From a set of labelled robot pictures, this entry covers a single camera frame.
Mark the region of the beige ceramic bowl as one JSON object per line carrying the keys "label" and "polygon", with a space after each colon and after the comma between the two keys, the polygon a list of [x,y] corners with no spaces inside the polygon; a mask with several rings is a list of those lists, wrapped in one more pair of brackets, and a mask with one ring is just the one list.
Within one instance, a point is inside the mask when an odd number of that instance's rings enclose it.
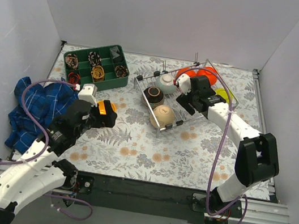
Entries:
{"label": "beige ceramic bowl", "polygon": [[153,110],[153,113],[160,128],[164,128],[166,125],[174,123],[176,119],[173,110],[167,105],[159,105]]}

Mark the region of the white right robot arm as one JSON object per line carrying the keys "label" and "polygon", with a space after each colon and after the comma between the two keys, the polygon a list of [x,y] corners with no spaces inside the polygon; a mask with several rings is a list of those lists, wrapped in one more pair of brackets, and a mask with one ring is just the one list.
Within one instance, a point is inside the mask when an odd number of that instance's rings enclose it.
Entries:
{"label": "white right robot arm", "polygon": [[190,78],[183,73],[174,84],[181,90],[176,100],[189,114],[201,113],[223,132],[217,152],[221,152],[225,138],[237,147],[233,175],[216,188],[208,187],[204,201],[209,215],[224,214],[253,186],[279,174],[276,138],[244,122],[233,112],[231,99],[216,94],[206,76]]}

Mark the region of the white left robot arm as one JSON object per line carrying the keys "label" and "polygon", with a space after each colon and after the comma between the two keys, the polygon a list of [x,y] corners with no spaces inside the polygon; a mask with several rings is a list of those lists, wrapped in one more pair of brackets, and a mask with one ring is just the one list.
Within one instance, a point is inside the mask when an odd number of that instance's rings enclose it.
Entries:
{"label": "white left robot arm", "polygon": [[59,157],[91,128],[112,128],[117,118],[109,100],[92,105],[75,100],[22,155],[21,164],[0,174],[0,224],[10,224],[29,203],[55,188],[73,189],[78,170]]}

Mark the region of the yellow bowl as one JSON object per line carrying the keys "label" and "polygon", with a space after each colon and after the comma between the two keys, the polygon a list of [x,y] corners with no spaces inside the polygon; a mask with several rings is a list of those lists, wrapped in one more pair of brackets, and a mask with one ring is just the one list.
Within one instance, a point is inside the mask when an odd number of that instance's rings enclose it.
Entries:
{"label": "yellow bowl", "polygon": [[[110,106],[111,106],[111,109],[113,112],[116,112],[117,109],[116,109],[116,105],[114,103],[110,103]],[[99,114],[100,115],[106,115],[107,114],[107,109],[106,109],[106,106],[105,106],[105,100],[101,100],[101,101],[98,101],[97,102],[97,108],[99,110]]]}

